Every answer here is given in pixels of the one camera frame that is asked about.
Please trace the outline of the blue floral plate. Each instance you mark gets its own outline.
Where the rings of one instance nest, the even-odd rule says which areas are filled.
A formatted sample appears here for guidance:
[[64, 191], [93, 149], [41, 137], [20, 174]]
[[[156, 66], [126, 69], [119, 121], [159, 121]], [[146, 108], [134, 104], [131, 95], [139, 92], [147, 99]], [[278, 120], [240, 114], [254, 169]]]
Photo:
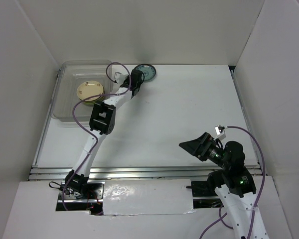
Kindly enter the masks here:
[[156, 68], [151, 64], [139, 64], [134, 69], [144, 74], [144, 82], [150, 82], [156, 77]]

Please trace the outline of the cream plate with floral marks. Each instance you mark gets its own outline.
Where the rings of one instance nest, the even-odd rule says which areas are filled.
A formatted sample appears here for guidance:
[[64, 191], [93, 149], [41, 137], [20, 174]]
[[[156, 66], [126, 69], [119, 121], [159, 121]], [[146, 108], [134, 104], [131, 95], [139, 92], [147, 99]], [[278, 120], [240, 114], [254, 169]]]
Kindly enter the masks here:
[[79, 85], [76, 94], [80, 100], [92, 102], [99, 99], [104, 93], [103, 85], [98, 81], [87, 81]]

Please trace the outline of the black glossy plate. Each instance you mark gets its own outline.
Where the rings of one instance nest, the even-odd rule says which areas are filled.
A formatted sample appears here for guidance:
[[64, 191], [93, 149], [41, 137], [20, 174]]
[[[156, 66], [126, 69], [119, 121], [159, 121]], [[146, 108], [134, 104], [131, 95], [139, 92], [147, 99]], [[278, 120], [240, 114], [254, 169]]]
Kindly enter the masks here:
[[103, 100], [104, 96], [102, 94], [92, 95], [86, 98], [83, 98], [83, 101], [95, 101], [95, 100]]

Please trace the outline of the lime green plate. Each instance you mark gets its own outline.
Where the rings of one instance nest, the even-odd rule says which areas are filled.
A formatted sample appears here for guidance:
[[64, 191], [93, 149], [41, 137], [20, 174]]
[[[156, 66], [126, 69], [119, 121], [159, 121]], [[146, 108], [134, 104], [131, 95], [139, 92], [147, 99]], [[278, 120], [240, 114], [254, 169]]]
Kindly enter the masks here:
[[92, 106], [97, 102], [102, 102], [103, 100], [95, 100], [95, 101], [84, 101], [83, 104], [86, 106]]

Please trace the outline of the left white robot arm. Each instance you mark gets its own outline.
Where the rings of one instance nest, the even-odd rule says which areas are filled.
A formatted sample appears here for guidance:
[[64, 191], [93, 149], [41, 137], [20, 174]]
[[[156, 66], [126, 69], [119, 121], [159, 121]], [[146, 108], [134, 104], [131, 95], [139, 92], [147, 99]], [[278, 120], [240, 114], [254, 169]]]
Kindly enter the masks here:
[[66, 176], [63, 194], [69, 192], [78, 199], [88, 194], [87, 182], [93, 161], [103, 140], [114, 129], [116, 112], [139, 92], [144, 78], [142, 71], [133, 69], [115, 94], [94, 104], [89, 120], [90, 129], [87, 130], [90, 136], [84, 147], [85, 152], [81, 154], [80, 159]]

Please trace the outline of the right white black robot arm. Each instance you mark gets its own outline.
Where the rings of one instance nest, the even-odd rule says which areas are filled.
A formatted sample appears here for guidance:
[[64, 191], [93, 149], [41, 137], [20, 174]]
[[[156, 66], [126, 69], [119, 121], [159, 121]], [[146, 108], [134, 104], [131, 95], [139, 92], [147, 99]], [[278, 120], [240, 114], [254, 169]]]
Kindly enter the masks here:
[[217, 195], [226, 213], [219, 216], [231, 222], [237, 239], [267, 239], [269, 237], [258, 202], [263, 188], [256, 188], [253, 176], [245, 166], [241, 143], [228, 141], [222, 145], [218, 137], [205, 132], [197, 139], [181, 142], [179, 146], [200, 161], [210, 160], [220, 167], [209, 173], [207, 190]]

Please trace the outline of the clear plastic bin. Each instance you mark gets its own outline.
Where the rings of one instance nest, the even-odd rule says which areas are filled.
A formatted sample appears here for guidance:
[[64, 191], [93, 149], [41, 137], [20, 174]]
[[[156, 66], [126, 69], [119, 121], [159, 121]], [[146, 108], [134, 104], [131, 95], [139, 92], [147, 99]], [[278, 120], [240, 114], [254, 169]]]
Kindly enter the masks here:
[[[62, 122], [73, 122], [72, 110], [80, 101], [76, 91], [79, 85], [87, 81], [98, 81], [104, 87], [104, 99], [113, 90], [113, 82], [108, 78], [112, 74], [109, 60], [79, 60], [63, 63], [52, 100], [51, 117]], [[80, 103], [75, 116], [79, 121], [89, 121], [93, 106]]]

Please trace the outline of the white cover sheet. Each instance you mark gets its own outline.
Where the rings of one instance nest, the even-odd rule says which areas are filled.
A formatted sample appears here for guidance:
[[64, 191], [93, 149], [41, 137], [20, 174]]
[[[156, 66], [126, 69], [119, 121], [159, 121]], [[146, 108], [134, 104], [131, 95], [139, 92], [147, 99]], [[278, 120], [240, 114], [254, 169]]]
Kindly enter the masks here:
[[106, 216], [178, 215], [194, 212], [189, 179], [108, 180], [104, 184]]

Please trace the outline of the aluminium rail frame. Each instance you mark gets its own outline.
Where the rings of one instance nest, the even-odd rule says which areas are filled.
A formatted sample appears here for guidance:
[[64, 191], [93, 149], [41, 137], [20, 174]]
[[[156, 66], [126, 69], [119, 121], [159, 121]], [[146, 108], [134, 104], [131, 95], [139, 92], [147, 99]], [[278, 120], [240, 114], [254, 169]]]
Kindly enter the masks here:
[[157, 65], [156, 77], [117, 112], [114, 131], [100, 146], [90, 181], [132, 179], [203, 180], [217, 170], [200, 162], [179, 143], [229, 126], [226, 140], [244, 147], [245, 164], [261, 176], [255, 145], [242, 131], [246, 119], [226, 65]]

